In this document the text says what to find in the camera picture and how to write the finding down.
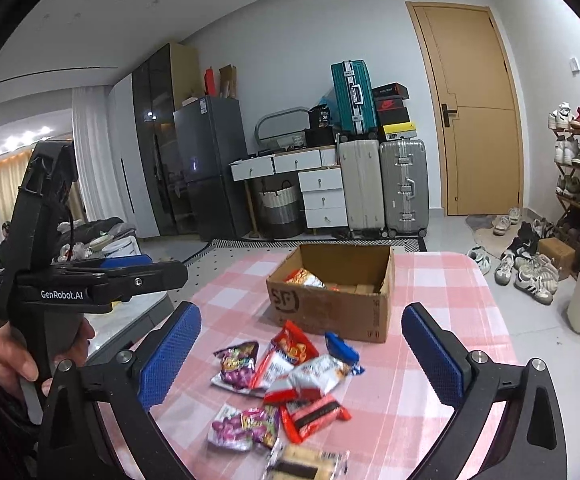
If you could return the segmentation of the person's left hand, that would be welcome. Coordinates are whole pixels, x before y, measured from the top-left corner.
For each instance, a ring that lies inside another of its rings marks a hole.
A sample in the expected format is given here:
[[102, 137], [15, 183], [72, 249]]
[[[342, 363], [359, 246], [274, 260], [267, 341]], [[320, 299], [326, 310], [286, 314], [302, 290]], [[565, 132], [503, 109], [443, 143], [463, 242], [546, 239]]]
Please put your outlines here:
[[[84, 318], [80, 324], [78, 334], [73, 344], [63, 353], [54, 357], [55, 364], [63, 360], [71, 360], [77, 366], [86, 363], [90, 340], [96, 332]], [[9, 323], [0, 327], [0, 386], [7, 394], [23, 401], [24, 394], [20, 388], [20, 378], [28, 382], [38, 379], [38, 367], [30, 353], [12, 335]]]

